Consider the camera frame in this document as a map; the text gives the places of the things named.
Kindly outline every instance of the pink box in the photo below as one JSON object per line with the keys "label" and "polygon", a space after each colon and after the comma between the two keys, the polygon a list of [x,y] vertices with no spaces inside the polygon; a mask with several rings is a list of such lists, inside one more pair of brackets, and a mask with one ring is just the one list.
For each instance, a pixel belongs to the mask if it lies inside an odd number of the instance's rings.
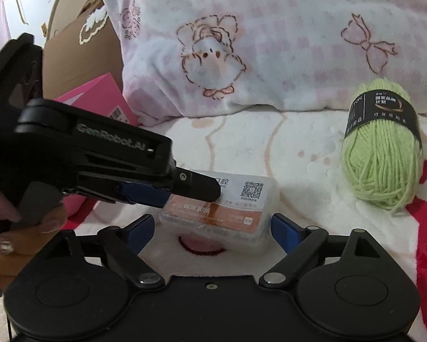
{"label": "pink box", "polygon": [[[139,125],[137,116],[131,111],[110,73],[95,78],[55,100],[133,126]],[[84,196],[75,194],[65,197],[63,203],[68,216],[75,214],[84,201]]]}

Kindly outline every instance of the green yarn ball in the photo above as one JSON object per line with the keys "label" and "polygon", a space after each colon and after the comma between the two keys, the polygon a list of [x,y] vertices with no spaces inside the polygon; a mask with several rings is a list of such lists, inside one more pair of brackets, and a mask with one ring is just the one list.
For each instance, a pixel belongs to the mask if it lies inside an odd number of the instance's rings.
{"label": "green yarn ball", "polygon": [[[361,84],[354,99],[377,89],[395,92],[410,102],[399,84],[381,78]],[[341,165],[354,194],[391,213],[412,202],[423,162],[418,140],[410,130],[393,121],[370,121],[354,129],[343,141]]]}

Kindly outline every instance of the qr code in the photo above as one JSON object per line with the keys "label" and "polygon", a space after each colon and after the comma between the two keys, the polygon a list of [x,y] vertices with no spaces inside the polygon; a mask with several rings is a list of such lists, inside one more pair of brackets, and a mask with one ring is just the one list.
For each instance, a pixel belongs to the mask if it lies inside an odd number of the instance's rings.
{"label": "qr code", "polygon": [[128,118],[123,113],[122,108],[120,108],[120,106],[116,107],[114,111],[110,113],[109,118],[115,119],[116,121],[130,123],[130,121],[128,121]]}
{"label": "qr code", "polygon": [[258,182],[247,181],[245,183],[244,189],[242,190],[242,194],[240,196],[259,199],[261,195],[261,191],[263,190],[263,186],[264,184],[260,184]]}

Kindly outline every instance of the hand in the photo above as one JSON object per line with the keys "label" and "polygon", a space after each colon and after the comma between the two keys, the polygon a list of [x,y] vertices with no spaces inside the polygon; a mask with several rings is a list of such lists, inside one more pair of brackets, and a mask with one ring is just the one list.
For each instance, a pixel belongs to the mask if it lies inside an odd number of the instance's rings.
{"label": "hand", "polygon": [[[30,260],[65,225],[63,205],[49,212],[41,224],[0,234],[0,289],[5,290]],[[0,220],[20,221],[16,208],[0,192]]]}

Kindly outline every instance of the orange label section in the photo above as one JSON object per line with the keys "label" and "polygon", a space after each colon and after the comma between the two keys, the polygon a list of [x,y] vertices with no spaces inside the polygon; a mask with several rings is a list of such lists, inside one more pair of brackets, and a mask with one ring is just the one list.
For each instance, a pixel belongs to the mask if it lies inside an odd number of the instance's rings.
{"label": "orange label section", "polygon": [[171,196],[164,213],[249,234],[256,232],[262,215],[262,211],[243,211],[183,196]]}

